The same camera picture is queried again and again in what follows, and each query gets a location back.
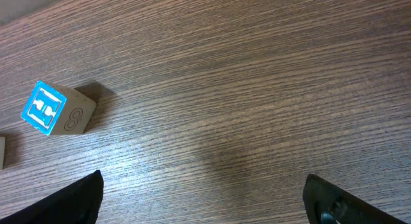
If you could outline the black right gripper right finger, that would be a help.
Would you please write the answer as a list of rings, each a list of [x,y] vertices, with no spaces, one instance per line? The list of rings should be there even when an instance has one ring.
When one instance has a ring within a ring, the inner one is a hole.
[[[302,199],[311,224],[406,224],[314,174],[306,179]]]

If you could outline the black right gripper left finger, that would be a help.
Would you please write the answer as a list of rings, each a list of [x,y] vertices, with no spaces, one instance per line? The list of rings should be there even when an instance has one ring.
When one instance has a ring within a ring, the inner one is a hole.
[[[1,224],[95,224],[103,199],[101,171],[1,219]]]

